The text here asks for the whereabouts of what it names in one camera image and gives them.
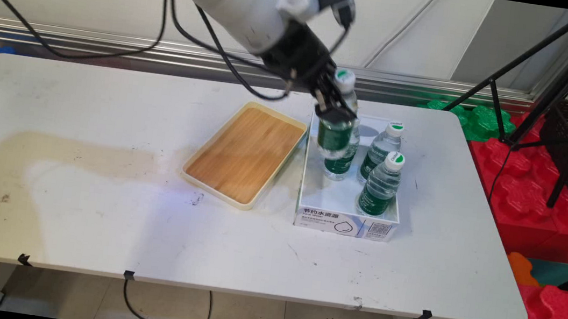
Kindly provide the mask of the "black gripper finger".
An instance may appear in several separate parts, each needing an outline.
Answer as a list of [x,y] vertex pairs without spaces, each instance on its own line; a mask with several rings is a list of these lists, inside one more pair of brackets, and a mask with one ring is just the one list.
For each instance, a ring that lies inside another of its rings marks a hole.
[[354,74],[326,72],[323,100],[328,107],[351,107]]
[[314,90],[314,98],[316,99],[314,112],[319,119],[325,120],[331,124],[341,124],[350,123],[352,120],[357,118],[357,110],[354,109],[352,105],[350,108],[341,106],[338,108],[325,106],[323,94],[324,85],[321,88],[318,87]]

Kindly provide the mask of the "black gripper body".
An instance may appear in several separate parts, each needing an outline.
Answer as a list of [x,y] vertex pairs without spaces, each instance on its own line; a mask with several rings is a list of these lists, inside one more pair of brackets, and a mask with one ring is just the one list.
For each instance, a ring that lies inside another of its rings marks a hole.
[[330,51],[310,27],[291,20],[285,33],[267,51],[260,54],[264,66],[285,80],[292,71],[297,84],[322,86],[333,82],[335,63]]

